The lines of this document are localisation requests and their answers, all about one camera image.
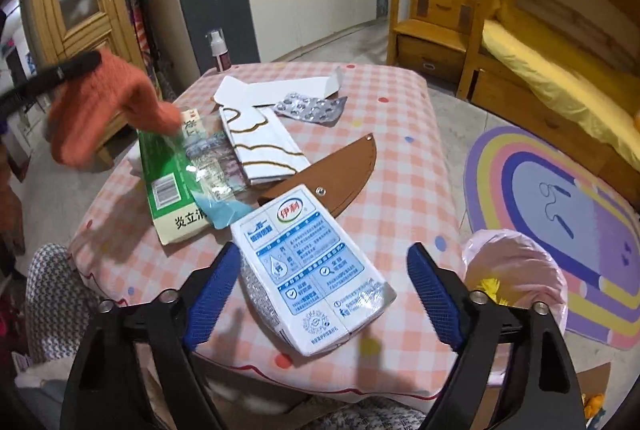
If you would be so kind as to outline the white paper bag brown lines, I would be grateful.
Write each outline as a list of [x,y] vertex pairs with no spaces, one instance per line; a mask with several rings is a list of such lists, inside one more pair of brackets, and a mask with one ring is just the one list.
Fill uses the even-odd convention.
[[224,133],[250,185],[285,181],[310,162],[269,108],[221,107]]

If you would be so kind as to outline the green medicine box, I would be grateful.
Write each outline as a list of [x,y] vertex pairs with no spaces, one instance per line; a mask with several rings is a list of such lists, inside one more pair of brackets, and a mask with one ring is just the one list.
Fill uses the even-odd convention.
[[151,219],[163,246],[183,242],[210,226],[192,196],[196,168],[183,149],[184,141],[201,141],[207,133],[198,110],[183,109],[181,116],[177,136],[140,132],[138,140]]

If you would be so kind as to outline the white blue milk carton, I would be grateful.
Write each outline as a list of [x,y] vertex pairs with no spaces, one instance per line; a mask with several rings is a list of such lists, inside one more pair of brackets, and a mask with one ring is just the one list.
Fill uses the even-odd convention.
[[304,185],[231,225],[241,277],[262,321],[310,358],[378,318],[396,291]]

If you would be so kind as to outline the rainbow floor rug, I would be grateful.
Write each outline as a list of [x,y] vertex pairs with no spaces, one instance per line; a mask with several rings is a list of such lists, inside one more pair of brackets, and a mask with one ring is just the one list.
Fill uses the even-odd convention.
[[622,350],[638,343],[639,216],[620,194],[518,127],[477,138],[463,184],[472,231],[519,231],[562,268],[568,330]]

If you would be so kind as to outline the silver pill blister pack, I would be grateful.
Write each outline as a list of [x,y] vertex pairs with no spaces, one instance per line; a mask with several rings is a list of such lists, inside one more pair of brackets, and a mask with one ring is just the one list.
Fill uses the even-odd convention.
[[299,93],[288,93],[272,109],[277,115],[295,121],[333,127],[341,119],[347,97],[315,98]]

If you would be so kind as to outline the white flattened cardboard box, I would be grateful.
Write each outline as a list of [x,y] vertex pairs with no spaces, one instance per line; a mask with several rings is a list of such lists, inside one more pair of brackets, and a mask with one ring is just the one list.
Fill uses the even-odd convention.
[[343,80],[344,71],[341,68],[336,68],[328,76],[256,83],[245,83],[234,76],[226,75],[213,98],[220,107],[272,106],[292,93],[324,99],[336,94]]

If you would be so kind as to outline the white spray bottle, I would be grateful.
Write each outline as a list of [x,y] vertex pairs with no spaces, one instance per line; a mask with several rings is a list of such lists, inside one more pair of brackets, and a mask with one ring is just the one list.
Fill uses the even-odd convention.
[[210,30],[206,38],[215,61],[218,72],[226,72],[231,68],[231,59],[224,34],[221,29]]

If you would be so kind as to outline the pink trash bag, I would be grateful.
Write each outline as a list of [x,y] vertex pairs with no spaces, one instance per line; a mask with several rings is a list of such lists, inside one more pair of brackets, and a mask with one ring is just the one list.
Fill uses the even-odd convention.
[[464,283],[503,305],[549,306],[561,332],[568,315],[568,286],[561,268],[533,239],[510,229],[481,229],[465,242]]

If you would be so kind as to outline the orange knitted glove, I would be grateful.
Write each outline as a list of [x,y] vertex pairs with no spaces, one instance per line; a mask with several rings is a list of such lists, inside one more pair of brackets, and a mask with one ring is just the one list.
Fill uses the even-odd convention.
[[98,67],[68,81],[49,113],[52,158],[74,169],[91,162],[118,112],[135,129],[160,135],[175,135],[182,124],[180,110],[157,97],[142,69],[106,48],[96,53]]

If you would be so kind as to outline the pink checkered tablecloth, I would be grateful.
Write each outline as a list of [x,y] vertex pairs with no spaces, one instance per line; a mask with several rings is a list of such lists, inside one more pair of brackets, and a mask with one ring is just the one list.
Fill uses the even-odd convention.
[[[347,104],[334,127],[291,121],[288,131],[310,161],[373,135],[374,171],[338,220],[395,289],[395,302],[336,350],[306,360],[260,324],[243,289],[235,287],[198,355],[235,377],[278,387],[348,400],[397,394],[424,404],[436,396],[456,357],[438,340],[413,289],[407,250],[421,242],[439,265],[457,272],[463,267],[461,217],[436,115],[424,78],[405,69],[346,64],[340,92]],[[122,162],[79,225],[70,256],[91,289],[130,305],[179,287],[194,269],[212,263],[229,237],[207,228],[163,245],[143,182]]]

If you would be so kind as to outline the brown leather sheath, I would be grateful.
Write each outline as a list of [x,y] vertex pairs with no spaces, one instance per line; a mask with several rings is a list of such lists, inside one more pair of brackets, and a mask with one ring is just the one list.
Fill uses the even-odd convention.
[[263,191],[257,203],[265,205],[294,187],[305,185],[337,219],[367,185],[377,155],[374,135],[369,133]]

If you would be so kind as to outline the clear plastic snack wrapper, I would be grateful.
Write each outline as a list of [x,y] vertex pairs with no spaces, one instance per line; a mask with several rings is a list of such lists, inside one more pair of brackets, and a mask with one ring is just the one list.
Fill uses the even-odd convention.
[[224,131],[186,136],[182,150],[186,187],[213,228],[224,229],[252,212],[246,177]]

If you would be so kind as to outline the wooden bed with yellow sheet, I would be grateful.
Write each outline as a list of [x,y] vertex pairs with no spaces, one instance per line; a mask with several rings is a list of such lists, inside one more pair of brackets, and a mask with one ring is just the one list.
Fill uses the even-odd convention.
[[639,0],[479,0],[469,98],[639,203]]

